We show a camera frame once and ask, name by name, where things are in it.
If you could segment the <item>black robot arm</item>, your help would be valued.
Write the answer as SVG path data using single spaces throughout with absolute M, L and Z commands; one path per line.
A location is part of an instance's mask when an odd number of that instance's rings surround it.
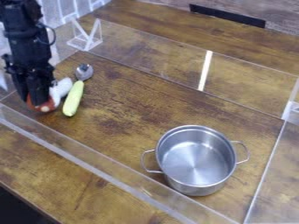
M 42 6 L 37 0 L 0 0 L 0 22 L 11 53 L 2 55 L 5 70 L 25 102 L 43 105 L 51 99 L 54 66 L 47 25 L 41 22 Z

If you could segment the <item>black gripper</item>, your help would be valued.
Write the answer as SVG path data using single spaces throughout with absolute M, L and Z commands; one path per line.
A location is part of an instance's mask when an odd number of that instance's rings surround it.
M 50 88 L 55 80 L 51 58 L 51 54 L 27 55 L 18 59 L 9 53 L 2 55 L 5 71 L 13 74 L 18 94 L 22 100 L 34 106 L 41 106 L 50 100 Z M 30 76 L 26 83 L 25 75 L 34 72 L 41 76 Z

